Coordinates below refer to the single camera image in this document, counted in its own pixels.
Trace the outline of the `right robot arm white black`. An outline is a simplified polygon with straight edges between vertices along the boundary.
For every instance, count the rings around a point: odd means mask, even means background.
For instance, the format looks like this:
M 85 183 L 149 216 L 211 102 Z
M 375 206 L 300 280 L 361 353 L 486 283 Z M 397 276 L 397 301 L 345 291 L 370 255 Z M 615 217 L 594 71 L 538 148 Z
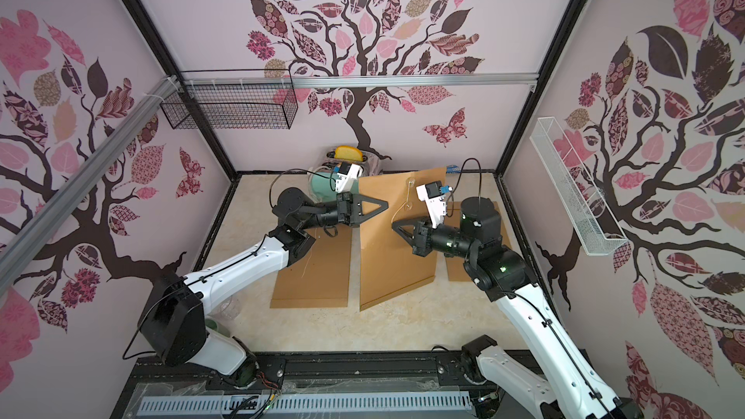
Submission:
M 427 218 L 393 223 L 393 230 L 426 257 L 433 252 L 463 259 L 471 281 L 517 329 L 541 371 L 535 374 L 494 341 L 465 350 L 468 375 L 492 382 L 535 418 L 639 418 L 636 404 L 601 379 L 551 310 L 533 270 L 502 242 L 502 217 L 485 198 L 469 197 L 457 226 L 440 209 Z

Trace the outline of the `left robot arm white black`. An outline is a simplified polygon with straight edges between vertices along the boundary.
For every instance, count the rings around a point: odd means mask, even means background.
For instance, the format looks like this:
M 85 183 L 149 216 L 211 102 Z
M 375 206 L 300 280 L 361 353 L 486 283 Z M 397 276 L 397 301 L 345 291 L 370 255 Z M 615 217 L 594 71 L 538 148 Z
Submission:
M 202 271 L 161 277 L 138 333 L 169 367 L 194 364 L 234 376 L 248 365 L 248 349 L 209 328 L 206 316 L 262 277 L 302 260 L 315 243 L 308 230 L 357 227 L 387 210 L 386 201 L 362 194 L 343 192 L 331 202 L 314 203 L 299 188 L 287 188 L 273 206 L 277 227 L 259 244 Z

